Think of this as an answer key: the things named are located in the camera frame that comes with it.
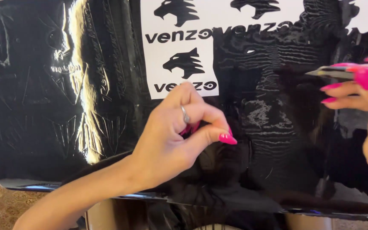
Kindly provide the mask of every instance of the wrinkled vinyl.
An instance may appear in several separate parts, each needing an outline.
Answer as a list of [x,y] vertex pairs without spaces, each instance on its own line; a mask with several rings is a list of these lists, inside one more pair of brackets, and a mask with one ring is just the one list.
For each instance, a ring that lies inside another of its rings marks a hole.
[[[177,43],[177,31],[202,20],[201,10],[186,9],[190,1],[158,2],[151,16],[177,17],[172,23]],[[253,20],[288,10],[275,7],[285,6],[281,0],[222,2],[240,12],[255,8]],[[192,16],[165,6],[171,3]],[[302,4],[297,21],[197,31],[200,43],[211,40],[217,82],[192,81],[207,73],[200,48],[160,61],[166,71],[181,68],[179,77],[202,90],[219,87],[219,96],[204,99],[224,111],[239,144],[211,145],[193,168],[149,191],[154,196],[172,203],[368,218],[362,153],[368,114],[322,106],[326,96],[319,88],[330,82],[305,75],[322,65],[362,63],[368,56],[368,21],[362,21],[368,4]],[[3,186],[52,189],[80,170],[109,164],[100,160],[134,149],[160,102],[151,100],[149,45],[173,39],[142,34],[140,6],[140,0],[0,2]],[[182,64],[185,60],[192,63]],[[166,82],[155,90],[173,86]]]

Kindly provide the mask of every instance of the forearm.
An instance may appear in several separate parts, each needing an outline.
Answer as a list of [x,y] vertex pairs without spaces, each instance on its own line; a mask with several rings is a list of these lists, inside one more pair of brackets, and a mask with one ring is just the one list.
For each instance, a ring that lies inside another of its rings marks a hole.
[[51,192],[25,212],[13,230],[67,230],[96,203],[139,191],[127,162],[125,158]]

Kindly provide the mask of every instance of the silver ring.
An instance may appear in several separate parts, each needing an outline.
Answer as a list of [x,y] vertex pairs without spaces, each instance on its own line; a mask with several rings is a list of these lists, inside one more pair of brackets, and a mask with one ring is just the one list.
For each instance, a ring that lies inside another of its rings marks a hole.
[[186,111],[185,111],[184,106],[181,106],[181,110],[183,111],[183,114],[184,114],[184,122],[185,122],[186,124],[190,123],[190,117],[189,117],[189,116],[187,116],[187,113],[186,113]]

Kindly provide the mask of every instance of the black panther logo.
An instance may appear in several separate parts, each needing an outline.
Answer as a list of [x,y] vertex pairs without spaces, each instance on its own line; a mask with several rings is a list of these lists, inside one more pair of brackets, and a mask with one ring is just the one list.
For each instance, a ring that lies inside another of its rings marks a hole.
[[231,7],[236,8],[239,11],[241,11],[241,8],[246,5],[254,7],[256,11],[252,18],[257,20],[265,13],[280,11],[279,7],[273,6],[271,4],[279,4],[279,2],[276,0],[233,0],[231,2]]
[[199,60],[192,57],[199,57],[200,55],[197,53],[197,48],[191,50],[188,53],[178,53],[170,58],[167,61],[163,68],[169,70],[171,72],[172,69],[178,67],[184,70],[184,76],[182,78],[188,79],[193,74],[203,74],[205,71],[198,69],[197,67],[201,67],[202,65],[195,63],[200,62]]
[[194,4],[185,2],[184,0],[165,0],[161,3],[161,6],[154,11],[154,15],[164,19],[164,16],[171,13],[177,17],[177,24],[175,24],[175,26],[181,27],[186,21],[199,19],[197,15],[191,14],[197,13],[196,10],[189,8],[194,6]]

